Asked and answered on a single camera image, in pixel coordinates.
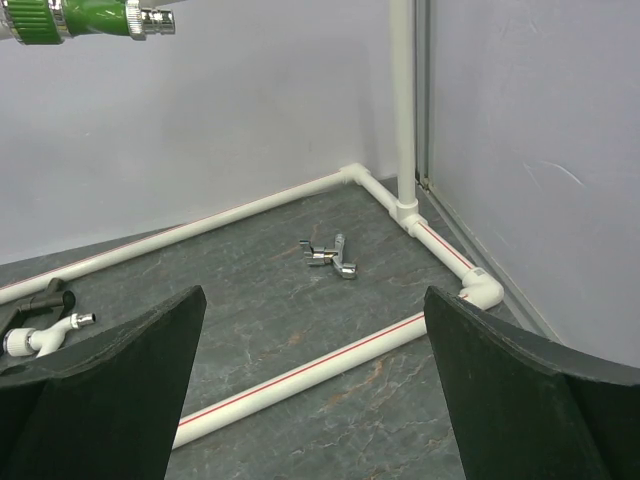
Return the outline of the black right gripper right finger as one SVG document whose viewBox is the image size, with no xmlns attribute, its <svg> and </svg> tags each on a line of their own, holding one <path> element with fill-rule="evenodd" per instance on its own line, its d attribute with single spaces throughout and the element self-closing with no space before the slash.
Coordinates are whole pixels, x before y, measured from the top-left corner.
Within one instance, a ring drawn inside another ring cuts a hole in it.
<svg viewBox="0 0 640 480">
<path fill-rule="evenodd" d="M 636 479 L 639 370 L 431 286 L 427 334 L 469 479 Z"/>
</svg>

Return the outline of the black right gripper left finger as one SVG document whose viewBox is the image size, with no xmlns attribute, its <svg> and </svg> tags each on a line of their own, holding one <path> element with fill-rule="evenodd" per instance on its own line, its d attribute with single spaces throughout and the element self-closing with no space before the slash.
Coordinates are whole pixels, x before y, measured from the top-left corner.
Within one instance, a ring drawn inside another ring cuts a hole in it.
<svg viewBox="0 0 640 480">
<path fill-rule="evenodd" d="M 4 479 L 162 479 L 207 300 L 142 315 L 1 373 Z"/>
</svg>

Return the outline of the white PVC pipe frame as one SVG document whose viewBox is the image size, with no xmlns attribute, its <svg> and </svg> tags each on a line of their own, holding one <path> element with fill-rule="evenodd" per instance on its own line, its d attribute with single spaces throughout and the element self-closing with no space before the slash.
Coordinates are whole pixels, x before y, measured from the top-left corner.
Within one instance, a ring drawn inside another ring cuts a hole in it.
<svg viewBox="0 0 640 480">
<path fill-rule="evenodd" d="M 9 303 L 36 292 L 54 277 L 75 280 L 182 240 L 350 182 L 364 188 L 386 208 L 390 217 L 409 236 L 417 239 L 461 280 L 462 288 L 458 294 L 460 300 L 481 310 L 490 309 L 501 303 L 504 299 L 503 286 L 484 269 L 466 259 L 431 228 L 427 220 L 419 213 L 414 178 L 417 163 L 414 52 L 416 49 L 415 33 L 418 6 L 414 1 L 392 1 L 389 7 L 398 160 L 398 193 L 396 195 L 392 195 L 383 187 L 363 165 L 353 163 L 331 175 L 5 286 L 1 290 L 2 303 Z M 198 440 L 417 339 L 425 335 L 426 332 L 424 315 L 412 315 L 301 367 L 188 415 L 179 423 L 174 445 L 182 447 Z"/>
</svg>

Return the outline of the chrome metal faucet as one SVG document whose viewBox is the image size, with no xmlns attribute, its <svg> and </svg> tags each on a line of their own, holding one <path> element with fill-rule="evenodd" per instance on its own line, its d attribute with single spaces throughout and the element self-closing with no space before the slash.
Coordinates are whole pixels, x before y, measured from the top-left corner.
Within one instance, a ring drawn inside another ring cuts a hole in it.
<svg viewBox="0 0 640 480">
<path fill-rule="evenodd" d="M 314 247 L 310 240 L 300 240 L 299 245 L 308 266 L 331 265 L 343 279 L 353 280 L 356 278 L 357 266 L 344 260 L 346 237 L 343 234 L 335 235 L 332 248 Z"/>
</svg>

